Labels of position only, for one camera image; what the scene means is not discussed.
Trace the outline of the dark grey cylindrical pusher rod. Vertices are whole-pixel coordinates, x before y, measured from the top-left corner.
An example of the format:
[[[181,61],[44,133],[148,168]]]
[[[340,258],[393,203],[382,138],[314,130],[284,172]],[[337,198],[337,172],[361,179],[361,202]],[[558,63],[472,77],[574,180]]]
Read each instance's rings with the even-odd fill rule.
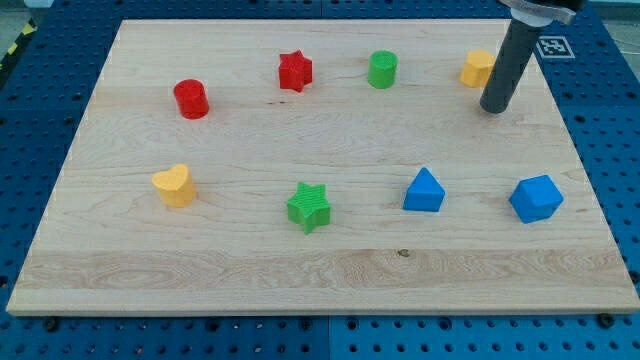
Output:
[[[510,21],[479,101],[483,110],[499,114],[507,109],[542,30],[520,20]]]

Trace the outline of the silver robot tool mount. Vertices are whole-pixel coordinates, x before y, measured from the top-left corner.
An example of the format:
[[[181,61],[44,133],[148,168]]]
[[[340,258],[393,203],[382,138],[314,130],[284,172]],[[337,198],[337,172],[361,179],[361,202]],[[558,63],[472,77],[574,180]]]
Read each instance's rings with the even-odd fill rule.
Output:
[[[570,24],[585,6],[585,0],[498,0],[510,8],[511,16],[532,27],[545,27],[557,21]]]

